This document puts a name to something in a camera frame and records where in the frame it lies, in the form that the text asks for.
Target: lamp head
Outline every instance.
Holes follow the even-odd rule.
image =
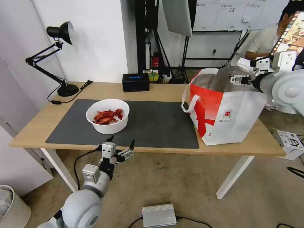
[[[64,22],[60,27],[47,27],[47,34],[52,38],[62,38],[71,45],[75,39],[74,28],[70,21]]]

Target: tissue box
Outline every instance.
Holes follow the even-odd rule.
[[[150,82],[147,73],[142,74],[123,74],[123,91],[149,91]]]

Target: white table leg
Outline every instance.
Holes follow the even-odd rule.
[[[44,149],[41,148],[42,152],[45,154],[45,156],[48,158],[48,160],[51,162],[51,164],[54,166],[54,168],[57,170],[59,175],[63,178],[65,183],[70,187],[70,189],[75,192],[77,191],[77,183],[61,161],[60,157],[56,153],[54,149]]]
[[[228,177],[223,182],[222,186],[216,192],[216,196],[219,200],[221,200],[228,190],[232,187],[232,185],[236,182],[236,180],[240,177],[240,175],[244,172],[250,162],[254,159],[255,156],[242,156],[240,160],[233,167]]]

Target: floor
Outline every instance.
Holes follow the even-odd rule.
[[[270,132],[275,128],[304,134],[304,118],[277,111],[263,111],[260,119]],[[58,150],[73,173],[74,159],[83,151]],[[82,158],[79,175],[86,163],[96,164],[99,154]],[[236,156],[136,153],[114,170],[114,178],[102,200],[97,228],[124,228],[141,216],[143,206],[173,203],[177,215],[223,228],[275,228],[280,222],[304,226],[304,179],[286,168],[304,170],[299,159],[257,157],[222,200],[216,191],[238,161]],[[71,193],[60,176],[23,197],[32,215],[25,228],[37,227],[50,219]],[[142,220],[133,227],[143,227]],[[205,227],[181,220],[173,227]]]

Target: red and white bag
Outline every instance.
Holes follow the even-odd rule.
[[[266,104],[266,95],[261,92],[224,92],[229,76],[237,74],[244,72],[233,67],[203,69],[184,91],[181,107],[206,145],[242,142]],[[191,102],[186,110],[189,89]]]

